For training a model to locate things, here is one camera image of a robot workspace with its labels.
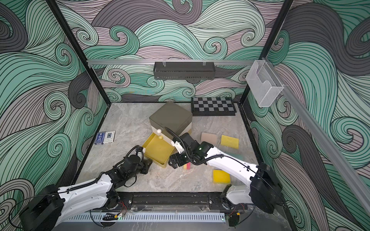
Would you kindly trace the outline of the yellow pink ridged sponge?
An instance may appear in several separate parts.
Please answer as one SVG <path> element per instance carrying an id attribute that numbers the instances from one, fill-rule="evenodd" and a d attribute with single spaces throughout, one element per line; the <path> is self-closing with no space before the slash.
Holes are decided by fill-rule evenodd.
<path id="1" fill-rule="evenodd" d="M 185 169 L 185 170 L 190 170 L 190 167 L 191 167 L 191 163 L 190 163 L 190 162 L 188 162 L 188 163 L 186 163 L 186 164 L 183 166 L 183 169 Z"/>

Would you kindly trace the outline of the yellow bottom drawer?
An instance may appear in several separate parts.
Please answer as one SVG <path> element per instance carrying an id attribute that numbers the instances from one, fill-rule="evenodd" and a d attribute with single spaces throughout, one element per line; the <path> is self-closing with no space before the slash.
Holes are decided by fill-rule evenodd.
<path id="1" fill-rule="evenodd" d="M 160 139 L 155 133 L 149 136 L 142 147 L 145 149 L 145 157 L 162 168 L 167 167 L 170 156 L 176 150 L 175 147 L 168 144 L 164 139 Z"/>

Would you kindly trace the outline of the olive three-drawer storage box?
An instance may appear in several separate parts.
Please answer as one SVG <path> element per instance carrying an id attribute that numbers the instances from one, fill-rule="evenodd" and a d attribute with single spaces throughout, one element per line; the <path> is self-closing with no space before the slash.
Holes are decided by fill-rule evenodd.
<path id="1" fill-rule="evenodd" d="M 149 117 L 149 121 L 156 134 L 158 134 L 157 130 L 161 130 L 164 136 L 172 139 L 173 136 L 164 128 L 167 127 L 176 135 L 181 136 L 191 131 L 192 116 L 193 114 L 184 107 L 173 102 L 167 102 Z"/>

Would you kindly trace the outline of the green sponge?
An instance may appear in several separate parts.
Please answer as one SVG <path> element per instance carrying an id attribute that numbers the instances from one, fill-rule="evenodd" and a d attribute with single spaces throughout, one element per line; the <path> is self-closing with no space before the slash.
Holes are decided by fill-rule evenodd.
<path id="1" fill-rule="evenodd" d="M 239 155 L 239 154 L 230 154 L 230 155 L 233 156 L 234 158 L 237 158 L 239 160 L 244 161 L 244 156 L 243 155 Z"/>

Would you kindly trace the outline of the white drawer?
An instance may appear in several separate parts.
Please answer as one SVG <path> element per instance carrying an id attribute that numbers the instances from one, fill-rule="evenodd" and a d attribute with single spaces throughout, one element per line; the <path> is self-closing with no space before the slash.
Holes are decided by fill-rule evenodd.
<path id="1" fill-rule="evenodd" d="M 167 137 L 169 139 L 173 138 L 173 136 L 165 128 L 162 128 L 161 126 L 159 127 L 151 126 L 151 129 L 152 132 L 158 136 Z"/>

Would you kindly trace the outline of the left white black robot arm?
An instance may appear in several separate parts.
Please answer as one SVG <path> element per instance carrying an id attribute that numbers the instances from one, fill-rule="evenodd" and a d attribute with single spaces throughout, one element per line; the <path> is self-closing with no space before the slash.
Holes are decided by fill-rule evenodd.
<path id="1" fill-rule="evenodd" d="M 144 158 L 145 148 L 136 145 L 111 170 L 101 172 L 95 179 L 57 187 L 44 187 L 19 212 L 24 231 L 51 231 L 61 222 L 96 208 L 113 209 L 120 204 L 116 191 L 128 187 L 138 174 L 147 174 L 152 160 Z"/>

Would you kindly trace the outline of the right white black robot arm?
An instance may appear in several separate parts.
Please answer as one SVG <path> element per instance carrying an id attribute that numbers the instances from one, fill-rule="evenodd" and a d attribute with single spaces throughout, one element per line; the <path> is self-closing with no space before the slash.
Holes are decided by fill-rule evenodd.
<path id="1" fill-rule="evenodd" d="M 228 186 L 225 191 L 227 202 L 253 204 L 263 212 L 272 214 L 276 205 L 282 205 L 282 184 L 271 166 L 247 163 L 222 152 L 214 145 L 203 141 L 198 143 L 188 133 L 178 136 L 171 129 L 165 129 L 172 135 L 172 146 L 177 153 L 171 155 L 169 165 L 173 168 L 187 163 L 195 166 L 210 165 L 216 167 L 243 183 L 242 186 Z"/>

